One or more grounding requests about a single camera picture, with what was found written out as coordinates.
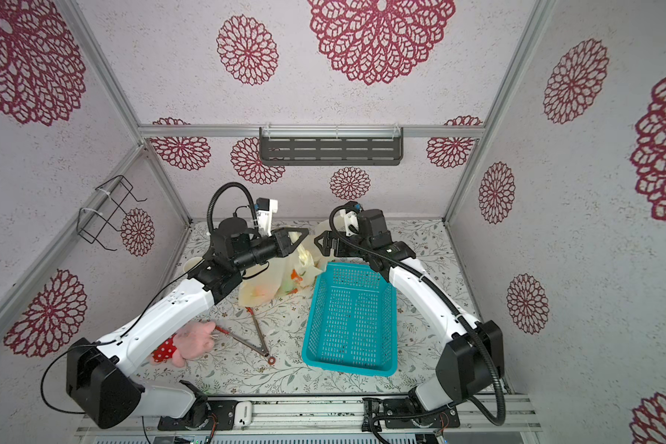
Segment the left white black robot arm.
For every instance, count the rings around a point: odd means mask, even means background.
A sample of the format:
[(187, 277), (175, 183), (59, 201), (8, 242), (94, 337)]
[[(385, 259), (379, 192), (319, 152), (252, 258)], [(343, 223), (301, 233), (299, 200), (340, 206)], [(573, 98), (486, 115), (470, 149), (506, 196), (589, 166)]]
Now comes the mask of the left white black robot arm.
[(250, 220), (207, 220), (209, 248), (183, 279), (165, 286), (148, 308), (97, 342), (80, 339), (63, 354), (66, 393), (101, 429), (134, 416), (170, 417), (201, 427), (209, 416), (207, 396), (188, 381), (159, 386), (134, 374), (155, 348), (189, 321), (223, 301), (254, 266), (295, 253), (308, 229), (271, 229), (274, 208), (264, 198), (246, 198)]

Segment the cream plastic bag orange print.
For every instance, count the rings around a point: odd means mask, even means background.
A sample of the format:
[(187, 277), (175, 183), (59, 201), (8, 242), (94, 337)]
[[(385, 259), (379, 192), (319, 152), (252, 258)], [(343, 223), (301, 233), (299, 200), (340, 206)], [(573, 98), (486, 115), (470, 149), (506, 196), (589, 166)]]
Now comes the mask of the cream plastic bag orange print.
[(320, 222), (309, 229), (309, 235), (291, 255), (248, 269), (239, 287), (239, 305), (257, 307), (277, 298), (312, 290), (317, 277), (326, 271), (331, 261), (331, 257), (322, 255), (314, 245), (314, 238), (328, 229), (326, 223)]

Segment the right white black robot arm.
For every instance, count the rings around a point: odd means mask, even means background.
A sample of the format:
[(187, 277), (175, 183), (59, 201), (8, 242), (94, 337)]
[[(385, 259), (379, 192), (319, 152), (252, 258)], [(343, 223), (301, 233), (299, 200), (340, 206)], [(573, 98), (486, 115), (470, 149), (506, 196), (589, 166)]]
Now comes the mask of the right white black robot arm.
[(435, 374), (408, 394), (403, 421), (440, 414), (472, 403), (492, 425), (507, 417), (502, 377), (503, 336), (492, 321), (482, 322), (457, 305), (427, 273), (414, 250), (393, 240), (385, 216), (349, 201), (329, 214), (329, 227), (314, 244), (322, 255), (359, 258), (405, 296), (425, 318), (442, 345)]

